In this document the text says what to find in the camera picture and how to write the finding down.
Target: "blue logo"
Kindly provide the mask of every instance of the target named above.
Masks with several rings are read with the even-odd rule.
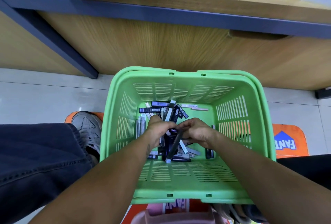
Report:
[[[283,150],[284,148],[296,150],[294,139],[283,131],[275,136],[275,145],[276,150]]]

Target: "wooden cabinet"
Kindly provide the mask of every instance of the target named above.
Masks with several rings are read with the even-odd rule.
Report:
[[[0,68],[83,75],[2,12],[0,12]]]
[[[177,71],[237,69],[266,87],[331,86],[331,40],[39,12],[102,74],[127,66]]]

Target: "wooden shelf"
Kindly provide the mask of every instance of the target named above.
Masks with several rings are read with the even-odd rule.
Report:
[[[101,0],[155,7],[331,23],[331,8],[302,0]]]

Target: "hand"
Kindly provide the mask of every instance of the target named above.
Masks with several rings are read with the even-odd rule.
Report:
[[[184,131],[183,139],[190,138],[192,142],[196,142],[207,149],[213,149],[212,141],[216,139],[216,135],[219,133],[198,118],[185,120],[176,128]]]
[[[158,115],[152,116],[145,132],[149,135],[151,150],[159,145],[160,137],[163,136],[167,130],[175,128],[176,126],[174,122],[162,121]]]

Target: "wood grain panel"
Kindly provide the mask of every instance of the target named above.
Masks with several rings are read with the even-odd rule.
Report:
[[[331,23],[331,7],[301,0],[101,0],[254,17]]]
[[[331,86],[331,40],[231,37],[224,29],[56,13],[40,14],[100,73],[127,66],[238,69],[267,87]]]
[[[83,74],[0,12],[0,68]]]

